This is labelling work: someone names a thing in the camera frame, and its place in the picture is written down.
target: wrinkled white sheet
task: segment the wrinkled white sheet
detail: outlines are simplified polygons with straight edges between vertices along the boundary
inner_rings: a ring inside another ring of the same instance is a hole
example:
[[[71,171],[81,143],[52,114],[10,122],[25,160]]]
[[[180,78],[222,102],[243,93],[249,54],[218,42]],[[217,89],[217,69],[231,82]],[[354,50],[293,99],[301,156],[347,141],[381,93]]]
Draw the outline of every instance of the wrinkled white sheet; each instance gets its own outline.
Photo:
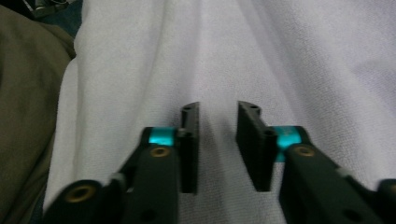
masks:
[[[199,194],[180,223],[283,223],[234,141],[236,101],[302,125],[374,189],[396,177],[396,4],[345,0],[85,0],[64,76],[46,207],[67,184],[107,182],[146,126],[201,102]]]

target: gold screw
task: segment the gold screw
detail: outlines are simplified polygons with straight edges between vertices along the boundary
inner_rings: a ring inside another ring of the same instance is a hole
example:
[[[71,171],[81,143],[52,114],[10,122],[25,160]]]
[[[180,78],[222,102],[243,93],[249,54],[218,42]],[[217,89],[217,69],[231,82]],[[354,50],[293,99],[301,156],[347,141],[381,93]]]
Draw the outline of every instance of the gold screw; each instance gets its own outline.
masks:
[[[152,157],[165,157],[169,155],[171,151],[166,147],[156,147],[150,151]]]
[[[80,203],[90,199],[96,192],[92,185],[82,185],[71,189],[64,199],[69,203]]]
[[[315,151],[310,147],[297,147],[294,150],[300,156],[313,157],[315,155]]]

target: olive green fabric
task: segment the olive green fabric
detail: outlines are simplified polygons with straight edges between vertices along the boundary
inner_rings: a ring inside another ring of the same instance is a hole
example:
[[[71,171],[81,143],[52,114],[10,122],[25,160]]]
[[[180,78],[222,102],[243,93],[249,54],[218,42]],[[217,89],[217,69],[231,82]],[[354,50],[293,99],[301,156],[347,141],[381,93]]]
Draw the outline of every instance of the olive green fabric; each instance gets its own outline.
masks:
[[[28,223],[47,183],[73,38],[0,6],[0,223]]]

